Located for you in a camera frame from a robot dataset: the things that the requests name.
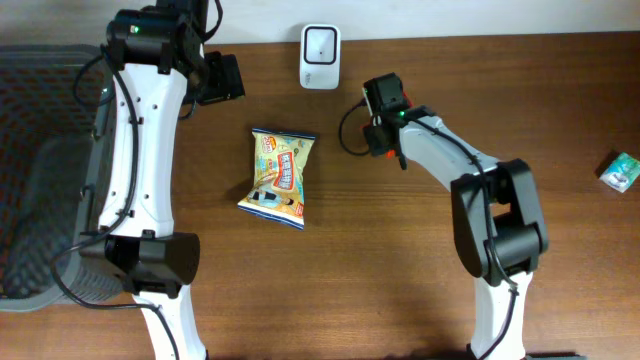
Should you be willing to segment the yellow chip bag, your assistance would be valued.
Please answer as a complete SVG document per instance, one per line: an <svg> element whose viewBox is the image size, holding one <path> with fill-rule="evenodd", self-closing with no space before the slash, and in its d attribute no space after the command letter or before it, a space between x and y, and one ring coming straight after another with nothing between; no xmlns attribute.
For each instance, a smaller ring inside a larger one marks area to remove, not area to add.
<svg viewBox="0 0 640 360"><path fill-rule="evenodd" d="M303 172L316 137L253 128L254 181L237 206L263 219L303 230Z"/></svg>

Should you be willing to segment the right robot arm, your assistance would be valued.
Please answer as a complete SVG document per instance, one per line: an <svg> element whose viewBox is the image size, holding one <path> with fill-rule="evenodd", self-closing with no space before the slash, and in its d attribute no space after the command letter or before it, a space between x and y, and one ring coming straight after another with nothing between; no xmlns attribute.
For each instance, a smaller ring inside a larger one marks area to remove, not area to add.
<svg viewBox="0 0 640 360"><path fill-rule="evenodd" d="M524 307L549 236L529 165L486 155L415 107L394 73L368 80L363 134L373 156L414 162L448 192L456 252L474 279L472 359L524 359Z"/></svg>

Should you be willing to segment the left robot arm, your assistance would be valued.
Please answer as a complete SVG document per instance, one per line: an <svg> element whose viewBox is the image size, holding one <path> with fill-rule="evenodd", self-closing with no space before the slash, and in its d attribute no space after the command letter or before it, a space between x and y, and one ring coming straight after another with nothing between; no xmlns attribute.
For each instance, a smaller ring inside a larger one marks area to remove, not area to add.
<svg viewBox="0 0 640 360"><path fill-rule="evenodd" d="M217 32L210 7L223 14L220 2L202 0L123 9L101 48L116 100L109 188L97 233L77 250L132 295L158 359L209 356L191 299L200 241L174 229L171 177L182 107L245 94L236 57L204 50Z"/></svg>

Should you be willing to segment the teal tissue pack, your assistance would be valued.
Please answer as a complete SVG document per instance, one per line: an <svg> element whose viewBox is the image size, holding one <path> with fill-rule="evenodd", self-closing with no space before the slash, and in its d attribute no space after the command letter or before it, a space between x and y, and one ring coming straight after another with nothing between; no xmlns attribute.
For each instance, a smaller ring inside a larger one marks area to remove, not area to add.
<svg viewBox="0 0 640 360"><path fill-rule="evenodd" d="M624 193L639 177L639 161L629 154L619 153L599 176L612 189Z"/></svg>

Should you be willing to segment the red snack bag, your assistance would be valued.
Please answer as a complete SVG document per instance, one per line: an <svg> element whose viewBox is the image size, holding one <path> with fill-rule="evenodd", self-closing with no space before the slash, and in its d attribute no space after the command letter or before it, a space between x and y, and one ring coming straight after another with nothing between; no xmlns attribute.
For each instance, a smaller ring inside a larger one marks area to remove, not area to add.
<svg viewBox="0 0 640 360"><path fill-rule="evenodd" d="M410 97L407 95L406 92L403 93L403 98L405 100L405 102L407 103L406 109L410 109L413 106L413 102L410 99ZM387 153L386 153L386 157L387 158L393 158L395 156L399 155L399 151L396 148L390 149Z"/></svg>

